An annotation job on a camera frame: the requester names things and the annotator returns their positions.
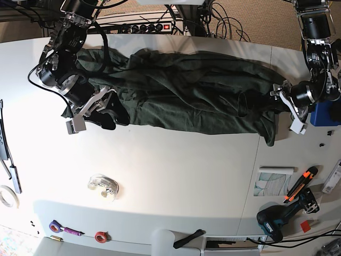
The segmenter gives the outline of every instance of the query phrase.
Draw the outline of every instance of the floor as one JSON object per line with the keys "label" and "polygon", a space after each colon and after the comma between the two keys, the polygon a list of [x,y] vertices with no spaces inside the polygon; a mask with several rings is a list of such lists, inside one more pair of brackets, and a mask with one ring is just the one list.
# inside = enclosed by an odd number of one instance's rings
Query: floor
{"label": "floor", "polygon": [[[230,17],[238,19],[244,31],[253,43],[267,44],[299,50],[301,33],[295,16],[294,8],[290,3],[281,0],[217,0],[226,9]],[[140,5],[136,0],[103,10],[101,15],[111,13],[128,13],[140,11],[165,10],[163,5]],[[331,14],[334,20],[337,38],[341,38],[341,2],[333,2]],[[20,39],[41,37],[39,26],[26,22],[0,23],[0,43]]]}
{"label": "floor", "polygon": [[33,256],[38,237],[0,226],[0,256]]}

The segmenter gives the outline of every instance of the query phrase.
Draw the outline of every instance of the red object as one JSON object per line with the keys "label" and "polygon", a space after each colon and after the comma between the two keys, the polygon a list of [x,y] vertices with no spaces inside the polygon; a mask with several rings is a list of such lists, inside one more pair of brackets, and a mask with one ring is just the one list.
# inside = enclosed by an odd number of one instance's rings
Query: red object
{"label": "red object", "polygon": [[105,232],[97,232],[95,235],[95,239],[97,242],[104,244],[108,238]]}
{"label": "red object", "polygon": [[307,220],[301,223],[301,228],[304,233],[308,232],[311,229]]}

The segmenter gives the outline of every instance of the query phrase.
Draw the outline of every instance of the blue box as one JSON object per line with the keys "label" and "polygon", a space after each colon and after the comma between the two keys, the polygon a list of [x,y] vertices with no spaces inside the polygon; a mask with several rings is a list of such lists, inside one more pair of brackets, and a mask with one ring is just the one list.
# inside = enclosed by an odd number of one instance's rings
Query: blue box
{"label": "blue box", "polygon": [[332,101],[319,102],[315,105],[315,111],[311,113],[310,123],[314,126],[338,126],[341,122],[334,122],[330,119],[329,108]]}

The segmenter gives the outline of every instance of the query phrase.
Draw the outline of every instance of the red tape roll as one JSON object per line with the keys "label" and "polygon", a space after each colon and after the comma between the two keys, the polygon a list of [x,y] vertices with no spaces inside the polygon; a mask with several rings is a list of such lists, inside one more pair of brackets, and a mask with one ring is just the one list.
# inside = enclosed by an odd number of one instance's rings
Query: red tape roll
{"label": "red tape roll", "polygon": [[95,235],[95,239],[97,242],[104,244],[107,241],[107,233],[105,232],[97,232]]}

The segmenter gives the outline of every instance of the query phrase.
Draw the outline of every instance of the white table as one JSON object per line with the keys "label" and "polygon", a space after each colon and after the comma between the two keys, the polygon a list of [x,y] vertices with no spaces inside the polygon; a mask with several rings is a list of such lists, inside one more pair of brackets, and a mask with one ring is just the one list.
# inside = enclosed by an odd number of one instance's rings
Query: white table
{"label": "white table", "polygon": [[[108,41],[126,56],[144,48],[213,51],[257,61],[293,83],[308,78],[302,53],[277,47],[166,35],[108,35]],[[135,125],[106,131],[87,124],[86,132],[68,135],[65,119],[60,117],[64,102],[27,82],[47,42],[48,38],[40,38],[0,44],[6,60],[0,63],[0,96],[23,190],[20,208],[2,209],[0,225],[36,234],[30,223],[37,222],[35,211],[42,223],[39,231],[43,228],[47,236],[53,235],[48,224],[55,219],[89,236],[62,234],[65,241],[144,254],[150,252],[151,233],[158,228],[182,233],[201,228],[208,235],[262,234],[256,213],[264,204],[280,203],[282,198],[253,197],[259,166],[295,166],[298,170],[291,179],[295,182],[307,167],[320,164],[324,167],[313,181],[317,184],[341,158],[338,129],[332,137],[327,136],[329,128],[312,125],[305,135],[287,134],[287,115],[281,117],[279,138],[288,138],[271,148],[258,134],[208,136]],[[99,45],[99,35],[88,36],[85,47]],[[113,204],[103,206],[90,199],[87,183],[96,173],[120,184],[119,199]],[[3,185],[12,187],[4,171],[0,178]],[[313,231],[339,222],[340,193],[324,197],[328,202],[316,214],[323,222]],[[118,242],[97,243],[91,238],[97,231],[108,231]],[[122,242],[134,244],[127,249]]]}

